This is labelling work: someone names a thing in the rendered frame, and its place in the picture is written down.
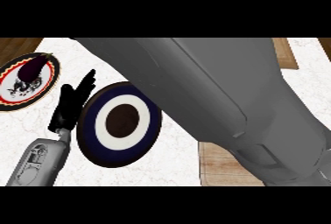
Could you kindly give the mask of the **pale wooden cutting board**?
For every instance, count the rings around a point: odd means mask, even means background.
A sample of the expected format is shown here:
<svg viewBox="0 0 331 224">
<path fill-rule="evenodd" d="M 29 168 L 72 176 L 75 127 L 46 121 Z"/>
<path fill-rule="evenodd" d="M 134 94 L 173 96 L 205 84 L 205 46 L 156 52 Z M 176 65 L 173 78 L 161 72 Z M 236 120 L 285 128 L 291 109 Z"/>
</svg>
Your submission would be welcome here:
<svg viewBox="0 0 331 224">
<path fill-rule="evenodd" d="M 286 38 L 273 38 L 279 67 L 297 69 Z M 242 168 L 230 152 L 214 143 L 199 142 L 199 178 L 202 186 L 263 186 L 260 179 Z"/>
</svg>

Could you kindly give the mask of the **dark purple eggplant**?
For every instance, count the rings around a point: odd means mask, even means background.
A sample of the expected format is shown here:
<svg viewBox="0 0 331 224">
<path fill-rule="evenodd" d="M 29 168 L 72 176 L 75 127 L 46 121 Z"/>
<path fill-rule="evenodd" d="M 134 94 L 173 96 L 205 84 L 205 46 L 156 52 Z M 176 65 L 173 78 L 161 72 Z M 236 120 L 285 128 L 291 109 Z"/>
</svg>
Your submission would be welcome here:
<svg viewBox="0 0 331 224">
<path fill-rule="evenodd" d="M 31 83 L 41 72 L 43 66 L 46 65 L 50 58 L 50 53 L 41 53 L 34 57 L 19 68 L 17 79 L 22 82 Z"/>
</svg>

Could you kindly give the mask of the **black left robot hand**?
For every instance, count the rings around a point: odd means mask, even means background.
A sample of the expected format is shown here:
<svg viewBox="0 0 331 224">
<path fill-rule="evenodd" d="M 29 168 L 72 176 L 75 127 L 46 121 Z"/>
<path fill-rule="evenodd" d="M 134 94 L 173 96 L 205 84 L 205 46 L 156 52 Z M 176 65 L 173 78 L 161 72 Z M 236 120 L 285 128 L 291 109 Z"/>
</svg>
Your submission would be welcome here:
<svg viewBox="0 0 331 224">
<path fill-rule="evenodd" d="M 84 76 L 77 88 L 69 84 L 60 87 L 59 101 L 51 115 L 47 129 L 57 133 L 60 129 L 72 130 L 75 128 L 83 106 L 87 102 L 90 92 L 96 87 L 96 70 L 91 69 Z"/>
</svg>

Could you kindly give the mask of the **red and black patterned plate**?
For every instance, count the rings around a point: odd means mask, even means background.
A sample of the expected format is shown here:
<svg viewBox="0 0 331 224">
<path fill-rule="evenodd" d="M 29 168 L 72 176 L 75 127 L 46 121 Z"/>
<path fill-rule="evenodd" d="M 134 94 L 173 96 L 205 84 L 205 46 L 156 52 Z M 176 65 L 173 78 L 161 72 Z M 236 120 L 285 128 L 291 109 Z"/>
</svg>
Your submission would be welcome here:
<svg viewBox="0 0 331 224">
<path fill-rule="evenodd" d="M 20 73 L 38 56 L 44 64 L 35 66 L 35 74 Z M 32 52 L 12 59 L 0 67 L 0 112 L 19 110 L 34 104 L 57 82 L 59 62 L 51 53 Z"/>
</svg>

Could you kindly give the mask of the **blue and white round plate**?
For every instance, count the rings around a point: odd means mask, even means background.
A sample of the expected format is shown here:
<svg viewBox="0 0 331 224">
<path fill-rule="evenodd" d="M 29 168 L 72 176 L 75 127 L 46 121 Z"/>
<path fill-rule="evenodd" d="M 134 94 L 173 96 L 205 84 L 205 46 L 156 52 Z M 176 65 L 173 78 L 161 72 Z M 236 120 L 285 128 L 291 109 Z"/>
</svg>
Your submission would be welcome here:
<svg viewBox="0 0 331 224">
<path fill-rule="evenodd" d="M 91 96 L 77 122 L 77 144 L 87 160 L 116 168 L 136 162 L 161 131 L 161 109 L 127 82 Z"/>
</svg>

